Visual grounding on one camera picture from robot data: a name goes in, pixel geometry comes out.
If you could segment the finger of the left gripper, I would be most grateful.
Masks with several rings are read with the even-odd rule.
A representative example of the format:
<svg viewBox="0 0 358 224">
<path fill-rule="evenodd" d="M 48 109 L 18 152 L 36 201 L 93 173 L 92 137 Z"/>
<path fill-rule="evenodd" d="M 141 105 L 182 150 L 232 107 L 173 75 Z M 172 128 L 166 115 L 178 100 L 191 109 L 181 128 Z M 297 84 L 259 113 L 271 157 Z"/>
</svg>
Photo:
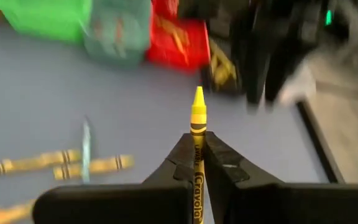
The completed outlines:
<svg viewBox="0 0 358 224">
<path fill-rule="evenodd" d="M 292 41 L 282 41 L 272 52 L 265 81 L 266 101 L 275 101 L 277 99 L 293 59 L 294 50 Z"/>
<path fill-rule="evenodd" d="M 247 102 L 259 105 L 264 89 L 266 49 L 264 40 L 250 33 L 245 40 L 244 61 Z"/>
</svg>

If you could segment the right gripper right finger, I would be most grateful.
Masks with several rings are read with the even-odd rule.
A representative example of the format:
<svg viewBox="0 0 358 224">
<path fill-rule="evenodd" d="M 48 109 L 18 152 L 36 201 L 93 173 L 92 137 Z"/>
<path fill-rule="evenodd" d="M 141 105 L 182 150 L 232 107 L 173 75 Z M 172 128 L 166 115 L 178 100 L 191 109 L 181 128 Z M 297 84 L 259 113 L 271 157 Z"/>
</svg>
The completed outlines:
<svg viewBox="0 0 358 224">
<path fill-rule="evenodd" d="M 222 224 L 358 224 L 358 184 L 288 183 L 206 134 L 206 180 Z"/>
</svg>

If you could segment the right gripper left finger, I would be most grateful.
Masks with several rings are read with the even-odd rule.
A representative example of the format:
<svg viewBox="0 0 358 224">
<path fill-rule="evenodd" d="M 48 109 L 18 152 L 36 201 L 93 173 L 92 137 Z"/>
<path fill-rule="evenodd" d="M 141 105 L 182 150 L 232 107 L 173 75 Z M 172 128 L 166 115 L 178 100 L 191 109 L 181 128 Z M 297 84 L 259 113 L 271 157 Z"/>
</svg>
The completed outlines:
<svg viewBox="0 0 358 224">
<path fill-rule="evenodd" d="M 140 184 L 66 185 L 43 193 L 35 224 L 192 224 L 193 138 L 181 136 Z"/>
</svg>

